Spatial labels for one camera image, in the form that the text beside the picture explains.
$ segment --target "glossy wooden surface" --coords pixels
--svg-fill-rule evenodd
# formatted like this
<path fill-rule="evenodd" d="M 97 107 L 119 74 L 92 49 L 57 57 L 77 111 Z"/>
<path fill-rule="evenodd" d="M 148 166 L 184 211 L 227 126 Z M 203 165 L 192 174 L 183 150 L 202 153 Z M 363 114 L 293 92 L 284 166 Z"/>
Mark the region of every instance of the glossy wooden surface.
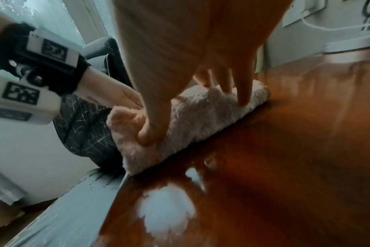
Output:
<path fill-rule="evenodd" d="M 259 74 L 270 101 L 130 178 L 96 246 L 370 246 L 370 59 L 362 53 Z"/>

